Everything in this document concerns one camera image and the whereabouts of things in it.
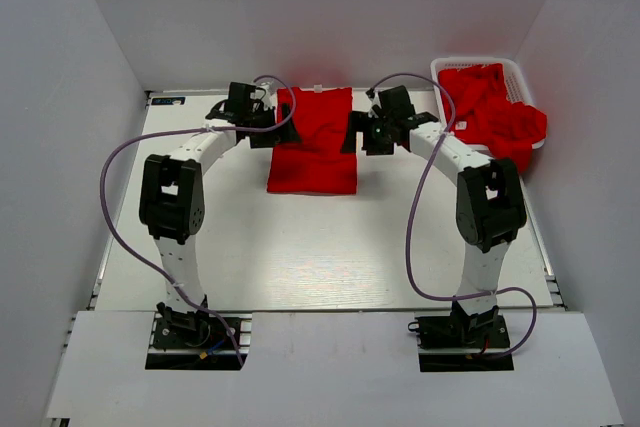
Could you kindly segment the red t shirt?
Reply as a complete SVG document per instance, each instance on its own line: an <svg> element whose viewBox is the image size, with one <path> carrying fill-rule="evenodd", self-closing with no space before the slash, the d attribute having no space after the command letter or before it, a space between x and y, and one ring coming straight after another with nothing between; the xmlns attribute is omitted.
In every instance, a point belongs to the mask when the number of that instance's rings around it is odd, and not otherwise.
<svg viewBox="0 0 640 427"><path fill-rule="evenodd" d="M341 151L352 112L350 87L322 92L277 91L277 119L283 108L296 107L293 123L298 142L273 148L266 189L271 194L354 195L357 157Z"/></svg>

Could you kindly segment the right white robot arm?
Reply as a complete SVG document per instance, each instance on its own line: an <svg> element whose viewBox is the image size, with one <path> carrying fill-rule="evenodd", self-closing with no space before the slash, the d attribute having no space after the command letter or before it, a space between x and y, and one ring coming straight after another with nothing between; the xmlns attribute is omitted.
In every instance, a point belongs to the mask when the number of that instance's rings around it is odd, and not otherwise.
<svg viewBox="0 0 640 427"><path fill-rule="evenodd" d="M371 108L349 114L341 151L353 153L356 136L362 134L366 154L392 155L403 147L455 186L455 222L465 253L460 285L451 299L451 331L459 343L475 345L497 320L504 258L527 220L517 167L450 135L431 113L418 113L404 86L367 96Z"/></svg>

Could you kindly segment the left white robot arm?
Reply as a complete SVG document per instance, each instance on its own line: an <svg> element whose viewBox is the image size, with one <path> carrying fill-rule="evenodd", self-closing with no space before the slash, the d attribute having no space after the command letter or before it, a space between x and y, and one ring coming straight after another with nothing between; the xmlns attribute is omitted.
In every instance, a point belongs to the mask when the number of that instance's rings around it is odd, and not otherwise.
<svg viewBox="0 0 640 427"><path fill-rule="evenodd" d="M205 218L204 176L222 156L246 139L252 148L298 142L293 116L298 102L292 89L281 106L271 101L267 83L233 82L227 97L205 116L203 130L166 155L147 157L143 168L139 218L148 229L169 276L166 301L158 305L165 321L188 345L211 334L204 311L195 236Z"/></svg>

